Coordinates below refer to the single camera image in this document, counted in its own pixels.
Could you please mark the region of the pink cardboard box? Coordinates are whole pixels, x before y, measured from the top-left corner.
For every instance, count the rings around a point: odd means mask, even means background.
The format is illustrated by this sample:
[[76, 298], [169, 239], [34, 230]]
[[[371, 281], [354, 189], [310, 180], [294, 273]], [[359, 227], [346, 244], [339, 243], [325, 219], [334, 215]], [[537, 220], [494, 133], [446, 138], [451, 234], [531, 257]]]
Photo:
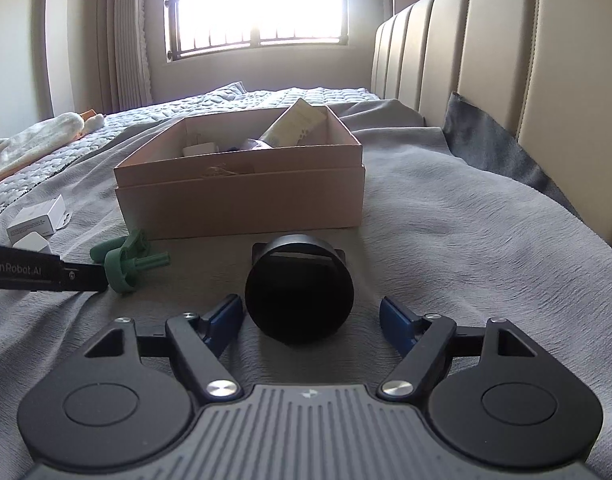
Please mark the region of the pink cardboard box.
[[[292, 148], [228, 152], [284, 111], [178, 118], [114, 169], [126, 226], [151, 240], [356, 228], [364, 206], [362, 146], [338, 112]], [[214, 142], [219, 152], [184, 157]]]

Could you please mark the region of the beige curtain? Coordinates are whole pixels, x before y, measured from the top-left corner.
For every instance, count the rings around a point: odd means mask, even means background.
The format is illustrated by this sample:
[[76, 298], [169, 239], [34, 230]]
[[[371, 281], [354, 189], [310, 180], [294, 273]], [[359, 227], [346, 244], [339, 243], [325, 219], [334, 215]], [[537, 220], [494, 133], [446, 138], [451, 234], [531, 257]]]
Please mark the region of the beige curtain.
[[153, 103], [144, 0], [97, 0], [98, 66], [103, 109]]

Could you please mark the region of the white travel plug adapter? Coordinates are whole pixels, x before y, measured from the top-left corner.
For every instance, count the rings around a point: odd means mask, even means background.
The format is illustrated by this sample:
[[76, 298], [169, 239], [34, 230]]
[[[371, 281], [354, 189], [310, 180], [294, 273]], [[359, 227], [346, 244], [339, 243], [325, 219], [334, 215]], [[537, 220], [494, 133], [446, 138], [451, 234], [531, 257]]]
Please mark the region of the white travel plug adapter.
[[184, 157], [214, 154], [218, 152], [219, 148], [214, 142], [193, 144], [182, 149]]

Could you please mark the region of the grey blanket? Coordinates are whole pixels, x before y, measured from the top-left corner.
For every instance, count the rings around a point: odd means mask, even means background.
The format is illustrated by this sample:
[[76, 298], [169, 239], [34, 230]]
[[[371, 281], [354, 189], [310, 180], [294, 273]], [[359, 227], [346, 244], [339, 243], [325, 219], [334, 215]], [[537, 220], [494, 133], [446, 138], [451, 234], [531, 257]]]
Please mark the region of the grey blanket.
[[[345, 252], [353, 312], [334, 337], [303, 349], [245, 323], [224, 357], [232, 374], [246, 386], [378, 384], [398, 360], [379, 328], [383, 297], [461, 325], [501, 316], [599, 397], [604, 424], [589, 463], [612, 479], [612, 248], [534, 188], [452, 156], [440, 130], [407, 107], [335, 110], [364, 148], [367, 175], [361, 227], [322, 233]], [[161, 240], [154, 249], [172, 262], [126, 296], [0, 290], [0, 479], [30, 466], [16, 410], [38, 380], [114, 318], [160, 326], [242, 292], [253, 244], [251, 235]]]

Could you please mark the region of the white plush towel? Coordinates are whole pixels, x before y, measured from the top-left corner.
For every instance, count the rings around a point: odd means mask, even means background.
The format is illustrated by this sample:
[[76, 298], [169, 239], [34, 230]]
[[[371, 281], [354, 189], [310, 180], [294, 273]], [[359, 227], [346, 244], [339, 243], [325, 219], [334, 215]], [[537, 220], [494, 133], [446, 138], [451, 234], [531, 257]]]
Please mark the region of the white plush towel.
[[94, 110], [84, 114], [66, 112], [0, 139], [0, 181], [104, 126], [104, 115]]

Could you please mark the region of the white rectangular product box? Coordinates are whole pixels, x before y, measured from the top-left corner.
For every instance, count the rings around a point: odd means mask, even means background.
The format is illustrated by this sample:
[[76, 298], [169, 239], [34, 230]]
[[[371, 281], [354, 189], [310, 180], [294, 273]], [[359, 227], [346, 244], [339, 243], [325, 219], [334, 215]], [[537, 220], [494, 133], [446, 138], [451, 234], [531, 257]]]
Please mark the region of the white rectangular product box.
[[62, 195], [45, 202], [21, 209], [7, 227], [7, 234], [12, 244], [18, 242], [29, 233], [37, 233], [42, 237], [52, 236], [63, 229], [71, 220], [71, 214], [66, 210]]

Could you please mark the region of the green plastic crank handle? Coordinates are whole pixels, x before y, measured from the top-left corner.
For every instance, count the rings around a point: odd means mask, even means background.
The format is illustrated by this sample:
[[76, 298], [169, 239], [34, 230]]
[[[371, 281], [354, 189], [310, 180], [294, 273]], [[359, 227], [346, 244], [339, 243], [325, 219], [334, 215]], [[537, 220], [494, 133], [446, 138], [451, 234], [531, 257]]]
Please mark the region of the green plastic crank handle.
[[143, 230], [94, 245], [89, 255], [94, 263], [102, 264], [108, 286], [119, 294], [134, 292], [141, 273], [170, 265], [168, 252], [151, 252]]

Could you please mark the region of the barred window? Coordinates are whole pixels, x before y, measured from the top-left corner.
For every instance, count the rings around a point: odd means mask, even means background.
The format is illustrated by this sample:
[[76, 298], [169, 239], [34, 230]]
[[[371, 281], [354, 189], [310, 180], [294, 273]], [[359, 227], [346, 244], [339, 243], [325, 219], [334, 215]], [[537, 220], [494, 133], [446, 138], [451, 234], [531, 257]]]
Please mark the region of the barred window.
[[169, 62], [294, 44], [346, 44], [347, 0], [164, 0]]

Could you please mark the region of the dark grey pillow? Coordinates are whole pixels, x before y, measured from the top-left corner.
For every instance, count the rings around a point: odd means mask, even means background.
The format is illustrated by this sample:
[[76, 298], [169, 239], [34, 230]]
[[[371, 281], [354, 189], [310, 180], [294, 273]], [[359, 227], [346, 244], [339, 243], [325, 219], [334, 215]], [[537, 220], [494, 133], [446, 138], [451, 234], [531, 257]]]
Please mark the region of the dark grey pillow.
[[560, 188], [514, 136], [457, 92], [452, 92], [448, 100], [443, 133], [451, 153], [468, 165], [534, 188], [580, 218]]

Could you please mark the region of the white usb wall charger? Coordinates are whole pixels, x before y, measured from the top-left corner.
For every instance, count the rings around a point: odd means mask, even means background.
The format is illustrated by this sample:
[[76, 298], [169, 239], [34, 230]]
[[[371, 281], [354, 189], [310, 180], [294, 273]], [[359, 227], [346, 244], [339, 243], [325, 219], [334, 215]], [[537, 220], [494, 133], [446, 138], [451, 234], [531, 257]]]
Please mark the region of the white usb wall charger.
[[37, 232], [29, 232], [13, 245], [15, 249], [29, 250], [30, 252], [42, 252], [43, 254], [50, 254], [51, 248], [48, 240]]

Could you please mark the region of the cream yellow tube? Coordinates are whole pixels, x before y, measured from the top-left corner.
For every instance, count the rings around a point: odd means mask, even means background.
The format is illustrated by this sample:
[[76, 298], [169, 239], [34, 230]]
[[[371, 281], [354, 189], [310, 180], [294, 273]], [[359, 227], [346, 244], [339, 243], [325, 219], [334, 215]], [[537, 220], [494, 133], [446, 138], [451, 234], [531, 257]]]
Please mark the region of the cream yellow tube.
[[297, 99], [267, 130], [258, 138], [272, 148], [292, 148], [306, 139], [327, 120], [327, 114]]

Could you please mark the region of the clear plastic bag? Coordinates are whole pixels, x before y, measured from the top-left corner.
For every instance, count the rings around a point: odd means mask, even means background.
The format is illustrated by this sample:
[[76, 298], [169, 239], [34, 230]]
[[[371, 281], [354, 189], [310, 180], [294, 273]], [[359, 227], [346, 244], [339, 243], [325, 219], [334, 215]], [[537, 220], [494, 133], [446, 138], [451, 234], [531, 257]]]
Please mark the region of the clear plastic bag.
[[228, 152], [271, 150], [272, 146], [259, 139], [246, 139], [241, 145], [228, 148]]

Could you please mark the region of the beige padded headboard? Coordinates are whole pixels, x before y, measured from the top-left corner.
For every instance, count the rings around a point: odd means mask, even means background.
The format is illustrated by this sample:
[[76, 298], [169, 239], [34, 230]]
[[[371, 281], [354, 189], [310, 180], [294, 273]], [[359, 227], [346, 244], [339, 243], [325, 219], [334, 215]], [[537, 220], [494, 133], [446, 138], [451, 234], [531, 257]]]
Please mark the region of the beige padded headboard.
[[612, 0], [418, 0], [376, 31], [371, 89], [431, 126], [462, 96], [612, 247]]

